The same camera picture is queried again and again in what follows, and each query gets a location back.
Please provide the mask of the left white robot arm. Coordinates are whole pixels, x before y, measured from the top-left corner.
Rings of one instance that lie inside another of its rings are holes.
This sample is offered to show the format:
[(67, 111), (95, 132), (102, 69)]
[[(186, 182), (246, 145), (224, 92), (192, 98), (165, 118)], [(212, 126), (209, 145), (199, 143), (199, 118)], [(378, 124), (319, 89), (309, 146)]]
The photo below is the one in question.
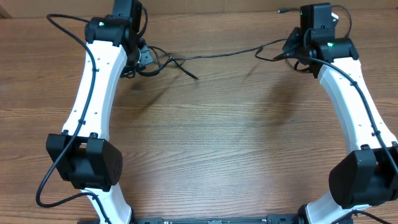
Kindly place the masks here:
[(51, 203), (56, 207), (88, 197), (96, 223), (133, 223), (134, 212), (124, 199), (119, 180), (123, 156), (109, 142), (109, 121), (118, 81), (134, 77), (146, 55), (140, 42), (146, 10), (139, 1), (115, 1), (113, 11), (87, 20), (85, 38), (75, 40), (85, 51), (85, 66), (71, 113), (60, 134), (49, 134), (46, 150), (53, 164), (39, 185), (36, 202), (53, 171), (81, 192)]

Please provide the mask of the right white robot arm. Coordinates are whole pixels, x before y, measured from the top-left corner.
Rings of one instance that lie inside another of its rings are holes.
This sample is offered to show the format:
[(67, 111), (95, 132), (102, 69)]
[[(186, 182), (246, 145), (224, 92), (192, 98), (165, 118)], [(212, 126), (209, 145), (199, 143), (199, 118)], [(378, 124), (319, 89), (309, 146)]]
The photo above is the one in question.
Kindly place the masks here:
[(348, 36), (337, 38), (331, 4), (300, 8), (300, 26), (281, 58), (294, 58), (327, 92), (339, 119), (346, 157), (328, 177), (328, 191), (299, 208), (299, 223), (351, 223), (369, 207), (397, 199), (397, 138), (382, 120)]

